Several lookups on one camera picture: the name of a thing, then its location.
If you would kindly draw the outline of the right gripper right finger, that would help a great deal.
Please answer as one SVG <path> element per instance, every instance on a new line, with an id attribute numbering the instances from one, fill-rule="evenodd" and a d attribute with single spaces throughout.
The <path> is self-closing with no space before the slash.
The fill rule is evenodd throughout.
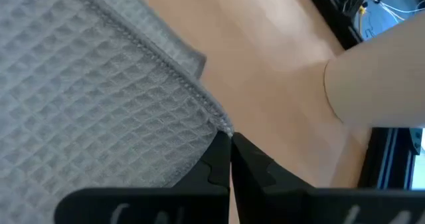
<path id="1" fill-rule="evenodd" d="M 231 168 L 240 224 L 425 224 L 425 191 L 313 187 L 240 133 Z"/>

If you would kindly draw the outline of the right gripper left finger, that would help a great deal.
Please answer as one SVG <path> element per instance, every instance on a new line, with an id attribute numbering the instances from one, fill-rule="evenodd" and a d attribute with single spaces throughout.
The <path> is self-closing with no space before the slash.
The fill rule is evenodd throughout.
<path id="1" fill-rule="evenodd" d="M 54 224 L 228 224 L 231 141 L 218 132 L 173 187 L 99 187 L 75 191 L 54 210 Z"/>

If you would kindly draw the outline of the grey waffle microfiber towel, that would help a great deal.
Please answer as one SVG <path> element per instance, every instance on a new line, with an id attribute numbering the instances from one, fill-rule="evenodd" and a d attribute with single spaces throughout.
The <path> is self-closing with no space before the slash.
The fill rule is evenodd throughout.
<path id="1" fill-rule="evenodd" d="M 166 187 L 232 123 L 140 0 L 0 0 L 0 224 L 87 187 Z"/>

